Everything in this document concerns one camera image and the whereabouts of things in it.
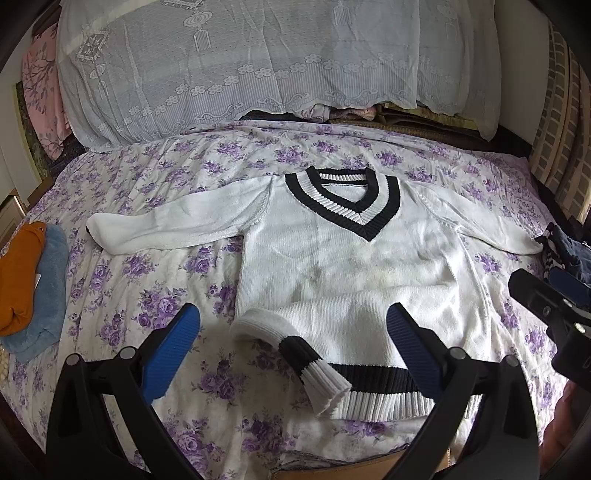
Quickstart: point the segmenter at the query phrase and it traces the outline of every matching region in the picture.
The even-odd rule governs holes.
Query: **black stripe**
[[[398,185],[398,179],[396,177],[386,176],[388,181],[388,203],[374,218],[372,218],[365,225],[349,220],[347,217],[334,213],[319,202],[306,195],[302,190],[300,182],[298,181],[296,173],[289,173],[285,175],[285,183],[289,188],[290,192],[294,197],[304,206],[308,207],[313,212],[316,212],[322,218],[325,218],[329,222],[338,225],[339,227],[346,228],[353,233],[356,233],[362,238],[365,238],[368,242],[373,240],[382,228],[392,219],[396,212],[400,208],[400,187]]]
[[[316,350],[302,337],[298,336],[285,337],[279,343],[279,353],[295,370],[298,377],[301,377],[304,368],[320,359],[320,355],[316,353]]]
[[[405,368],[379,365],[329,364],[352,385],[351,391],[379,394],[417,392],[417,384]]]
[[[367,185],[367,180],[328,180],[322,179],[322,185]]]
[[[378,179],[375,176],[375,172],[371,168],[366,168],[365,170],[332,170],[326,171],[328,169],[316,170],[314,167],[309,167],[306,169],[306,173],[308,178],[310,179],[310,183],[318,190],[318,192],[323,196],[326,197],[333,202],[341,205],[349,210],[353,210],[354,212],[361,213],[364,210],[375,202],[375,199],[378,198],[379,186],[378,186]],[[351,202],[343,197],[335,195],[332,192],[329,192],[322,186],[323,179],[320,177],[320,173],[326,173],[328,175],[365,175],[367,181],[367,191],[361,200],[358,202]]]

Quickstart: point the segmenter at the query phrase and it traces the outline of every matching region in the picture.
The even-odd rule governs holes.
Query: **wall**
[[[496,0],[501,49],[499,123],[533,143],[548,83],[548,20],[529,0]]]
[[[22,57],[30,44],[31,30],[23,37],[0,72],[0,161],[4,161],[19,197],[25,203],[27,197],[41,183],[41,179],[31,165],[31,157],[26,150],[28,147],[23,143],[19,130],[21,120],[15,107],[12,86],[21,80]]]

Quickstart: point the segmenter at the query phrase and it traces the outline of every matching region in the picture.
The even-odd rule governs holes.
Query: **white sweater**
[[[111,254],[243,234],[233,334],[278,348],[317,413],[370,421],[433,405],[388,336],[388,307],[400,302],[446,346],[488,360],[488,304],[461,237],[515,254],[541,249],[451,190],[370,169],[237,181],[144,215],[97,213],[87,228]]]

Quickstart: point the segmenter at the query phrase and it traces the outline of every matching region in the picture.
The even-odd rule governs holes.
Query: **pink blanket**
[[[27,111],[39,142],[52,160],[60,156],[63,141],[72,133],[57,82],[56,37],[57,23],[33,38],[22,60]]]

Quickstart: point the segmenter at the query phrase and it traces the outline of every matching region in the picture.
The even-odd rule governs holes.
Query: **bed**
[[[202,330],[165,397],[154,408],[194,467],[207,478],[263,478],[292,460],[353,461],[408,443],[422,419],[368,423],[318,419],[281,355],[261,342],[234,342],[233,320],[241,238],[194,248],[104,253],[85,230],[95,212],[143,213],[185,194],[229,182],[299,171],[309,165],[370,165],[405,179],[450,188],[531,235],[551,221],[532,185],[527,161],[507,154],[464,151],[376,129],[301,122],[233,122],[70,163],[27,221],[58,223],[71,248],[69,300],[59,344],[26,365],[11,358],[2,394],[44,448],[53,388],[65,357],[112,357],[139,345],[190,301]],[[512,353],[524,367],[540,431],[553,415],[565,380],[550,360],[554,345],[543,325],[509,298],[511,272],[541,274],[537,257],[519,257],[467,239],[487,292],[493,357]],[[143,462],[116,408],[109,412],[126,454]],[[459,430],[455,452],[472,419]]]

